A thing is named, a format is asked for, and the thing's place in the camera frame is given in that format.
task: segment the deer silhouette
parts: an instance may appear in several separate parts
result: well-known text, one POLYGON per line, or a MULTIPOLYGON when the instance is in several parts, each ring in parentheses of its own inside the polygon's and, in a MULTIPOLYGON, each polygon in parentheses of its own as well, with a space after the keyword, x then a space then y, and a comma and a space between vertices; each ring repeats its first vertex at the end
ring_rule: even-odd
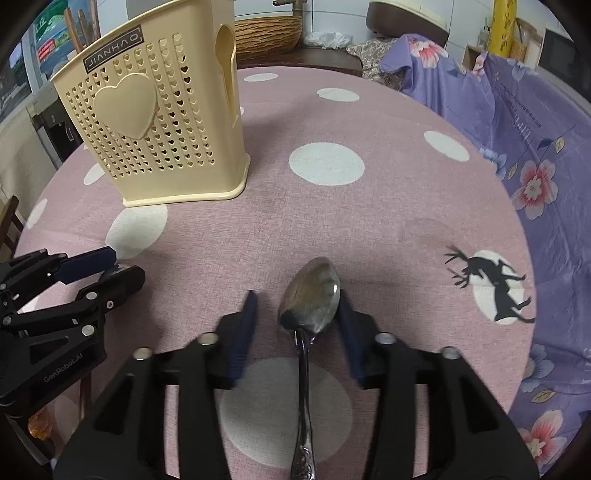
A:
POLYGON ((503 267, 509 268, 513 273, 517 272, 512 266, 506 264, 499 259, 498 263, 493 262, 487 258, 472 257, 468 256, 456 247, 449 247, 452 253, 445 254, 449 259, 446 261, 446 265, 459 258, 466 262, 466 268, 462 269, 463 275, 454 272, 451 268, 448 270, 453 274, 452 278, 458 278, 456 285, 461 285, 461 288, 466 288, 470 283, 470 275, 475 275, 480 278, 486 278, 491 282, 495 288, 495 305, 496 305, 496 316, 495 322, 499 320, 515 317, 525 323, 534 323, 535 319, 526 319, 519 312, 524 307, 527 307, 531 303, 531 297, 522 303, 516 303, 513 298, 509 295, 510 287, 507 284, 507 280, 525 280, 525 275, 517 277, 516 275, 506 275, 503 273, 503 267))

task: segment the spoon handle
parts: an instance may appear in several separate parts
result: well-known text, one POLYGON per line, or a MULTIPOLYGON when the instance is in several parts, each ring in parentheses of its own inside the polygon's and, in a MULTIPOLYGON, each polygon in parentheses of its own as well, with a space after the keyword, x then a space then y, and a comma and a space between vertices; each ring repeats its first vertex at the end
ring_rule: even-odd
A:
POLYGON ((295 331, 295 344, 297 347, 299 375, 299 416, 297 443, 291 462, 291 480, 316 480, 316 464, 314 463, 314 450, 312 448, 312 424, 310 421, 310 395, 308 351, 310 339, 305 331, 295 331))

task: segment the polka dot tablecloth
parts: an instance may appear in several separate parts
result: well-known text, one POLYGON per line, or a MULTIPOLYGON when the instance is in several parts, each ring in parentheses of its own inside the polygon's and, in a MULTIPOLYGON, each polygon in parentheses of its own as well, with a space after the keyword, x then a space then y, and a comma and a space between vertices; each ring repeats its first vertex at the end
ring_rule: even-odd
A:
MULTIPOLYGON (((415 348, 457 346, 508 409, 528 358, 532 326, 521 320, 535 316, 535 292, 494 166, 437 115, 376 83, 282 67, 238 76, 252 157, 238 198, 126 209, 81 147, 27 222, 20 254, 110 245, 146 271, 142 291, 108 315, 94 395, 135 348, 183 347, 255 290, 259 323, 245 378, 218 396, 220 423, 234 478, 287 479, 297 362, 277 308, 292 276, 325 255, 357 310, 415 348)), ((25 308, 70 301, 82 284, 55 285, 25 308)), ((315 343, 310 373, 319 477, 358 480, 377 392, 349 378, 335 327, 315 343)), ((420 389, 419 397, 417 473, 427 454, 420 389)), ((178 475, 174 390, 168 399, 167 470, 178 475)), ((76 402, 74 386, 50 407, 65 439, 76 402)))

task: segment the wooden chair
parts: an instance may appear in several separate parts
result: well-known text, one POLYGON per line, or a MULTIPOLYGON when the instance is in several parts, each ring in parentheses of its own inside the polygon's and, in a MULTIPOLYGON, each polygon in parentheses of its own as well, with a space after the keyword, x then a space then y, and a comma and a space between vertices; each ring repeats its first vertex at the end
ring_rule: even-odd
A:
POLYGON ((2 213, 0 213, 0 249, 3 245, 10 250, 9 257, 14 256, 14 252, 17 249, 18 239, 21 236, 23 225, 17 217, 18 198, 12 196, 8 203, 4 206, 2 213), (17 230, 17 234, 14 239, 8 236, 11 230, 11 225, 14 225, 17 230))

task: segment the spoon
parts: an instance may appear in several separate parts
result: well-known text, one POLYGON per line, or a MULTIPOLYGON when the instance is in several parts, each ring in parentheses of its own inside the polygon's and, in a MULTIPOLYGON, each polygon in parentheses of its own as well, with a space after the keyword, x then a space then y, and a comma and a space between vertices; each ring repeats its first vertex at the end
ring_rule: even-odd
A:
POLYGON ((315 338, 332 322, 340 299, 340 278, 328 258, 308 262, 291 280, 281 305, 279 324, 295 337, 299 373, 298 433, 291 462, 291 480, 316 480, 310 421, 308 352, 315 338))

